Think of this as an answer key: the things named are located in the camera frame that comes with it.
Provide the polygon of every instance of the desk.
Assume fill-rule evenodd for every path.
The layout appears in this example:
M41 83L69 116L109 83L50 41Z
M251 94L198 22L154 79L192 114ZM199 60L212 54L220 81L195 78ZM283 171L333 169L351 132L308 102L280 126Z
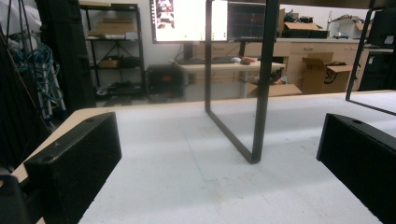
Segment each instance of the desk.
M393 111L395 97L395 91L354 95ZM246 124L256 100L212 104L251 141ZM396 136L394 116L348 103L344 93L270 98L262 161L254 165L203 102L79 110L39 149L107 111L116 111L122 159L80 223L380 223L316 160L326 113ZM14 175L26 177L22 166Z
M201 73L204 75L205 65L204 64L189 64L182 65L174 62L175 65L183 72L183 84L184 88L189 85L189 73ZM250 65L242 65L240 63L221 63L221 64L212 64L211 71L212 72L243 72L242 78L240 80L239 85L239 97L246 98L247 97L247 89L248 89L248 72L251 71L260 71L260 66L262 63L260 61L251 63ZM285 68L286 65L283 63L272 63L273 70L278 70L281 68Z

